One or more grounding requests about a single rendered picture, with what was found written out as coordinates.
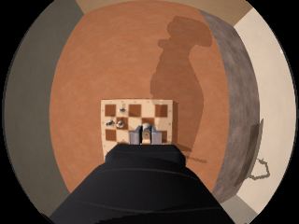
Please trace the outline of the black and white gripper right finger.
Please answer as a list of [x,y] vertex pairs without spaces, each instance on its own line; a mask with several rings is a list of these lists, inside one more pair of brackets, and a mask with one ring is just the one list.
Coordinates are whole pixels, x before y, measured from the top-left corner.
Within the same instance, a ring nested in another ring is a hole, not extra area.
[[155,126],[150,126],[150,143],[152,145],[161,145],[163,143],[163,133],[157,132]]

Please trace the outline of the white pawn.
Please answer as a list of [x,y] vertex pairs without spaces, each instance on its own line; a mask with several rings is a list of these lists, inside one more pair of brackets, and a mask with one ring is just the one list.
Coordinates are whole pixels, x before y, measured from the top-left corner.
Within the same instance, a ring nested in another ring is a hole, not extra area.
[[122,121],[119,121],[117,124],[117,127],[123,127],[124,123]]
[[124,108],[120,108],[120,109],[118,110],[118,112],[119,112],[120,114],[124,114],[124,113],[125,113],[125,109],[124,109]]

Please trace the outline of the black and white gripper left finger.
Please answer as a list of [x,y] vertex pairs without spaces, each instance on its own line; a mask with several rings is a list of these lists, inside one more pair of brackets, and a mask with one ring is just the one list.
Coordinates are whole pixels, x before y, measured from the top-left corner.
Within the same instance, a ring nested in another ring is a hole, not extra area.
[[129,132],[129,144],[140,145],[142,144],[143,125],[138,125],[134,132]]

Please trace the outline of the wooden chessboard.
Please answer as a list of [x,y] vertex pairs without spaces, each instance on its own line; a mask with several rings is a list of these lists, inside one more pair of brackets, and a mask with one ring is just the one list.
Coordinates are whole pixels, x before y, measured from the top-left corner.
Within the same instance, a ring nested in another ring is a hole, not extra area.
[[[118,113],[120,108],[124,114]],[[173,100],[101,100],[101,132],[104,158],[117,144],[129,144],[129,132],[134,132],[138,125],[150,123],[155,125],[157,132],[163,133],[162,145],[172,142],[172,114]],[[113,127],[106,127],[105,123],[114,121]],[[117,127],[122,121],[123,127]]]

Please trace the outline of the white queen chess piece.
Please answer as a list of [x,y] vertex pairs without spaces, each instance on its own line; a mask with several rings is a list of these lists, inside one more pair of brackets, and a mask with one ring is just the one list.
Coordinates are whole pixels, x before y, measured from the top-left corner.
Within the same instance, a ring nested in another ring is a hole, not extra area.
[[143,125],[142,138],[148,140],[150,139],[150,124],[144,123],[142,125]]

